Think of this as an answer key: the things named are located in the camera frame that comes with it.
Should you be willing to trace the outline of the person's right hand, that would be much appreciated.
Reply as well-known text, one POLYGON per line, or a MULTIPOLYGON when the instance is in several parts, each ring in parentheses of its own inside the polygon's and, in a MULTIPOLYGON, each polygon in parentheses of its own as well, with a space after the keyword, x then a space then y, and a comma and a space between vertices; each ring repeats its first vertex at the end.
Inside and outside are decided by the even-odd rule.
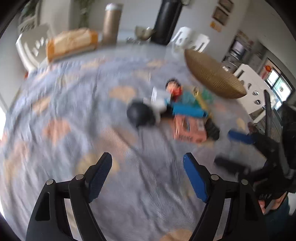
POLYGON ((287 197, 287 192, 285 192, 280 198, 272 200, 268 205, 267 209, 265 208, 265 201, 259 200, 258 202, 262 210, 262 213, 265 215, 271 210, 277 210, 280 207, 280 205, 285 201, 286 197, 287 197))

